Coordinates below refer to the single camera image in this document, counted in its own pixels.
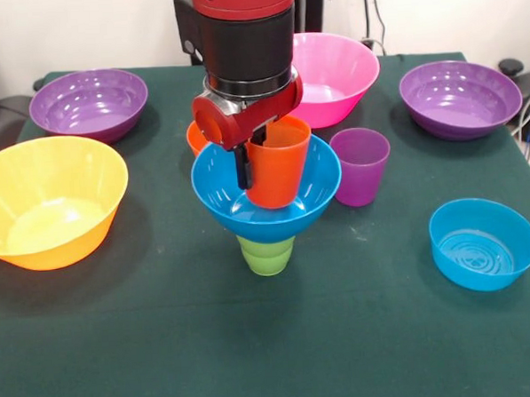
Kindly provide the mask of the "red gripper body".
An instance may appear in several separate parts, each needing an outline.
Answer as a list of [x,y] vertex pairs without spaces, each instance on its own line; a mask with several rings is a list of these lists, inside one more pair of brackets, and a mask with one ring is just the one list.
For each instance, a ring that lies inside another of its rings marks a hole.
[[193,100],[192,111],[206,140],[230,151],[250,139],[255,130],[287,115],[302,98],[302,78],[296,76],[279,92],[262,99],[225,99],[205,90]]

